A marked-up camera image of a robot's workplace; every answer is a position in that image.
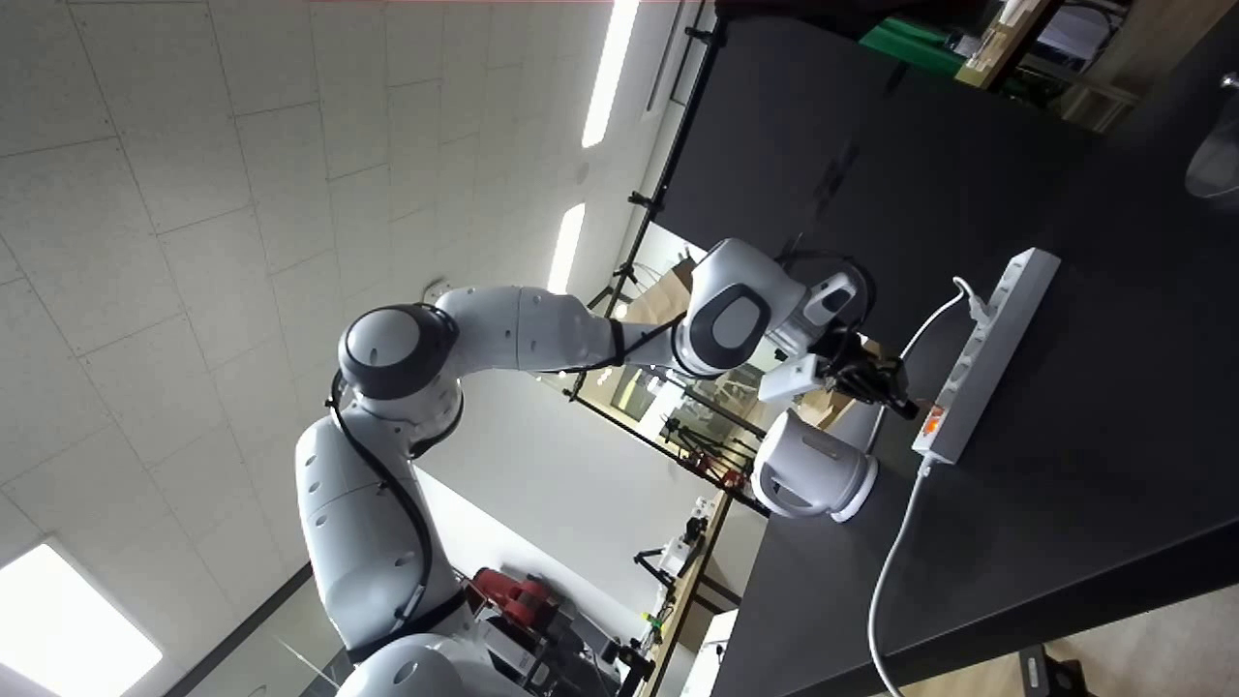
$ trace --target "power strip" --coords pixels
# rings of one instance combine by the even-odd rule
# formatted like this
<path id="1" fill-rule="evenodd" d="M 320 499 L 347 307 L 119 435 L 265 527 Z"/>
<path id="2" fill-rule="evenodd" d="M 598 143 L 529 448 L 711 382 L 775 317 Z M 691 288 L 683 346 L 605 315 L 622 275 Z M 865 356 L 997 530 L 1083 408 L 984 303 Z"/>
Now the power strip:
<path id="1" fill-rule="evenodd" d="M 962 462 L 1057 266 L 1060 266 L 1057 254 L 1043 249 L 1026 249 L 1009 254 L 991 303 L 976 307 L 978 308 L 976 329 L 962 350 L 955 369 L 941 382 L 914 437 L 914 453 L 946 465 Z"/>

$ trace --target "black table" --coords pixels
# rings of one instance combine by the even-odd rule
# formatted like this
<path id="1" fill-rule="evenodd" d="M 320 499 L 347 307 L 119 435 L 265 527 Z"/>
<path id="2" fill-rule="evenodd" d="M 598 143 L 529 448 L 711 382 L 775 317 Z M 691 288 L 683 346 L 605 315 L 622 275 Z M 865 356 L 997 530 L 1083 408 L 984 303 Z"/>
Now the black table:
<path id="1" fill-rule="evenodd" d="M 869 76 L 833 108 L 800 73 L 843 85 L 849 73 L 833 73 L 839 57 Z M 1239 215 L 1180 192 L 1185 163 L 1222 106 L 1217 76 L 1234 66 L 1239 13 L 1088 150 L 991 95 L 951 102 L 917 76 L 891 88 L 891 66 L 791 23 L 728 28 L 666 179 L 661 223 L 768 253 L 804 228 L 798 249 L 843 253 L 875 272 L 870 334 L 888 339 L 947 294 L 947 272 L 986 288 L 1026 243 L 1065 261 L 963 462 L 927 481 L 880 623 L 900 680 L 1239 582 L 1239 465 L 1226 441 L 1239 427 Z M 955 108 L 963 125 L 932 121 L 929 106 L 967 106 Z M 804 146 L 815 129 L 861 139 L 861 155 L 804 222 L 833 157 Z M 941 179 L 917 170 L 946 155 L 962 168 Z M 955 320 L 927 339 L 914 364 L 922 396 L 962 338 Z M 882 435 L 888 467 L 855 523 L 772 517 L 722 697 L 880 690 L 865 605 L 909 489 L 905 437 L 909 427 Z"/>

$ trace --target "fluorescent light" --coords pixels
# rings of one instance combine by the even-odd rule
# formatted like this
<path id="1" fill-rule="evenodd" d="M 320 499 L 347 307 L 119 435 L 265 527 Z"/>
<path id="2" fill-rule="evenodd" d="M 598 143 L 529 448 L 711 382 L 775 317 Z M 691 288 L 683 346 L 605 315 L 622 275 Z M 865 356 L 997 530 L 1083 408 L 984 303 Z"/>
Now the fluorescent light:
<path id="1" fill-rule="evenodd" d="M 605 134 L 609 134 L 635 9 L 638 9 L 638 0 L 617 0 L 617 9 L 612 9 L 609 41 L 605 41 L 605 57 L 598 63 L 598 81 L 593 81 L 593 95 L 590 95 L 586 132 L 580 132 L 586 150 L 605 143 Z"/>
<path id="2" fill-rule="evenodd" d="M 161 650 L 57 551 L 0 569 L 0 663 L 63 697 L 132 690 Z"/>
<path id="3" fill-rule="evenodd" d="M 556 222 L 554 261 L 549 261 L 549 275 L 547 275 L 549 294 L 569 289 L 580 223 L 586 223 L 586 204 L 567 209 L 567 215 Z"/>

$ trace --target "black table surface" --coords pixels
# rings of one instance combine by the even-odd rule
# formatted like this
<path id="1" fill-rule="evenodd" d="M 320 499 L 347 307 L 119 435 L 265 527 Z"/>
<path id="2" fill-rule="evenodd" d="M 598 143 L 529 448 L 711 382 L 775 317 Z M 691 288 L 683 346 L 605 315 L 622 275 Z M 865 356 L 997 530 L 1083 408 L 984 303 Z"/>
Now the black table surface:
<path id="1" fill-rule="evenodd" d="M 728 37 L 726 57 L 728 52 L 746 52 L 744 33 Z M 764 71 L 772 54 L 731 63 L 716 71 Z M 895 222 L 895 234 L 843 223 L 849 204 L 875 209 L 941 191 L 962 196 L 962 209 L 984 204 L 976 196 L 986 191 L 947 181 L 895 191 L 891 201 L 843 201 L 849 191 L 839 191 L 839 209 L 824 215 L 836 223 L 822 222 L 830 236 L 815 239 L 875 266 L 875 326 L 880 338 L 900 339 L 947 294 L 947 272 L 991 281 L 1007 253 L 1026 243 L 1060 254 L 1060 275 L 963 462 L 927 481 L 880 621 L 900 680 L 1239 582 L 1239 465 L 1226 441 L 1239 427 L 1239 215 L 1180 191 L 1193 146 L 1226 102 L 1217 81 L 1234 66 L 1239 13 L 1088 163 L 1073 168 L 1060 191 L 1030 192 L 1035 209 L 1016 196 L 1016 212 L 986 212 L 1007 223 L 963 223 L 963 234 L 962 222 L 917 228 Z M 709 102 L 705 88 L 698 115 L 705 132 L 716 121 L 709 108 L 728 106 Z M 808 129 L 798 125 L 800 106 L 768 102 L 764 112 L 753 112 L 754 139 L 768 125 Z M 695 191 L 695 163 L 709 157 L 709 168 L 746 168 L 746 186 L 768 186 L 775 201 L 753 196 L 744 174 L 722 181 L 711 204 L 705 192 L 676 201 L 669 186 L 669 228 L 698 222 L 698 234 L 758 236 L 754 228 L 768 223 L 780 249 L 822 163 L 794 157 L 794 146 L 772 150 L 772 163 L 758 163 L 764 155 L 726 163 L 726 146 L 744 150 L 737 139 L 695 143 L 691 134 L 683 179 L 669 181 Z M 962 339 L 962 317 L 929 334 L 909 364 L 922 396 L 932 396 Z M 900 421 L 882 435 L 882 475 L 855 523 L 772 517 L 722 668 L 722 697 L 875 690 L 865 607 L 905 505 L 914 474 L 905 437 L 909 427 Z"/>

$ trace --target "ceiling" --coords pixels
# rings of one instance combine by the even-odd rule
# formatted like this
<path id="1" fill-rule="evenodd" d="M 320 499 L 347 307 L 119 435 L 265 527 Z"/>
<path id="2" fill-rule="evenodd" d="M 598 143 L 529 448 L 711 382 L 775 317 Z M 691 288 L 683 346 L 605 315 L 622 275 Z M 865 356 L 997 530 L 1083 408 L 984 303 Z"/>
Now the ceiling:
<path id="1" fill-rule="evenodd" d="M 630 223 L 661 108 L 648 9 L 580 150 L 609 5 L 5 0 L 0 563 L 57 538 L 169 685 L 302 563 L 292 446 L 334 338 L 445 281 L 573 289 Z"/>

